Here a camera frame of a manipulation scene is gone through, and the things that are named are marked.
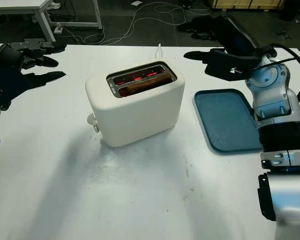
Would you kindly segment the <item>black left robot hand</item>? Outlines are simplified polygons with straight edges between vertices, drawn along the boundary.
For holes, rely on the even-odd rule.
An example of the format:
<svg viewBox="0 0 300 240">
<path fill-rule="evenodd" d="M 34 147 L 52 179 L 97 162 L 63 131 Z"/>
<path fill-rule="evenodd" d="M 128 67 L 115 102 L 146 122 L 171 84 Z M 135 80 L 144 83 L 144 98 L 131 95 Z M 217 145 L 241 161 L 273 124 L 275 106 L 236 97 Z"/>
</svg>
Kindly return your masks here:
<svg viewBox="0 0 300 240">
<path fill-rule="evenodd" d="M 22 71 L 34 67 L 56 68 L 59 62 L 50 55 L 65 49 L 65 44 L 43 38 L 26 38 L 21 42 L 0 45 L 0 99 L 12 99 L 64 77 L 66 73 L 59 70 L 43 74 Z"/>
</svg>

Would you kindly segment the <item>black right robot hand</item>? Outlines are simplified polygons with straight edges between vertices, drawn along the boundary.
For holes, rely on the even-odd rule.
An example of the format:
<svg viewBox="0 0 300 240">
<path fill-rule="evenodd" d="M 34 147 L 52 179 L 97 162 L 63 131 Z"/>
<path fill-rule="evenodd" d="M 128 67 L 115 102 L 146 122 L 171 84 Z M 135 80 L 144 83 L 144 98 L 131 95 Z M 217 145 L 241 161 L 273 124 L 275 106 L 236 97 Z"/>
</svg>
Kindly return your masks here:
<svg viewBox="0 0 300 240">
<path fill-rule="evenodd" d="M 202 41 L 216 41 L 229 54 L 251 56 L 259 44 L 231 16 L 200 16 L 180 24 L 177 30 Z"/>
</svg>

